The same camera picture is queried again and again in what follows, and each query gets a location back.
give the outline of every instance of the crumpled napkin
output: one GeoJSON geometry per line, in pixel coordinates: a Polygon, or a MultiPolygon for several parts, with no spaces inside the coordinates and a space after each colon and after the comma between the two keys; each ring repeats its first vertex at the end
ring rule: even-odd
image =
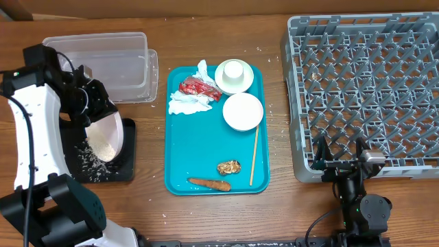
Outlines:
{"type": "MultiPolygon", "coordinates": [[[[217,88],[217,84],[214,79],[207,75],[206,60],[201,60],[198,63],[198,71],[193,77],[201,79],[209,86],[217,88]]],[[[169,114],[194,114],[200,111],[207,111],[212,109],[209,106],[209,102],[213,101],[212,97],[206,95],[186,95],[180,91],[171,93],[171,101],[169,102],[169,114]]]]}

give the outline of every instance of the white cup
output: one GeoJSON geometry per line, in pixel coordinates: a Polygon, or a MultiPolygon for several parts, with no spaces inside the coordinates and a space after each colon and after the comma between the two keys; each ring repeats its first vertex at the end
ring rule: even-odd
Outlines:
{"type": "Polygon", "coordinates": [[[224,73],[222,79],[225,83],[239,84],[244,80],[244,68],[241,63],[237,61],[227,62],[224,66],[224,73]]]}

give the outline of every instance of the clear plastic container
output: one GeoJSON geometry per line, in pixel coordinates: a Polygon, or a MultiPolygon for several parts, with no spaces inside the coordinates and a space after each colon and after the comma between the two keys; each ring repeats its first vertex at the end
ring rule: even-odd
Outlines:
{"type": "MultiPolygon", "coordinates": [[[[143,32],[50,37],[43,44],[64,53],[74,67],[89,67],[114,103],[156,99],[158,57],[156,51],[147,48],[143,32]]],[[[60,64],[64,71],[71,71],[61,56],[60,64]]]]}

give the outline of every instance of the wooden table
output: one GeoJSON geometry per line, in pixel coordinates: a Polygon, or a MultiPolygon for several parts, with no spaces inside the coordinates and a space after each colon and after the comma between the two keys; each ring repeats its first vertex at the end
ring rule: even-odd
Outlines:
{"type": "MultiPolygon", "coordinates": [[[[123,117],[136,121],[136,175],[131,183],[87,185],[104,204],[107,217],[133,226],[150,240],[182,242],[295,239],[337,206],[328,184],[294,178],[289,144],[289,106],[279,58],[279,43],[289,16],[224,18],[114,19],[2,23],[0,70],[23,66],[21,50],[50,36],[103,32],[145,32],[159,60],[159,88],[151,104],[120,105],[123,117]],[[257,66],[264,79],[268,113],[271,182],[258,195],[178,197],[163,182],[165,102],[171,69],[201,59],[219,64],[240,58],[257,66]]],[[[16,175],[14,120],[0,102],[0,196],[13,191],[16,175]]],[[[389,231],[393,246],[439,246],[438,180],[387,179],[366,182],[368,193],[393,202],[389,231]]],[[[312,235],[342,227],[339,216],[318,224],[312,235]]],[[[22,236],[0,217],[2,246],[22,246],[22,236]]]]}

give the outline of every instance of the plastic bin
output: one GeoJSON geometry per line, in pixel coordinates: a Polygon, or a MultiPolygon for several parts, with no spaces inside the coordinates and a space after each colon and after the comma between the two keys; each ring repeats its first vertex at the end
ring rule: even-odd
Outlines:
{"type": "MultiPolygon", "coordinates": [[[[74,67],[91,68],[114,103],[152,102],[157,96],[158,57],[142,32],[46,38],[43,44],[64,53],[74,67]]],[[[71,71],[61,56],[63,70],[71,71]]]]}
{"type": "Polygon", "coordinates": [[[294,175],[325,137],[336,162],[355,139],[381,150],[377,177],[439,178],[439,13],[294,16],[281,41],[294,175]]]}

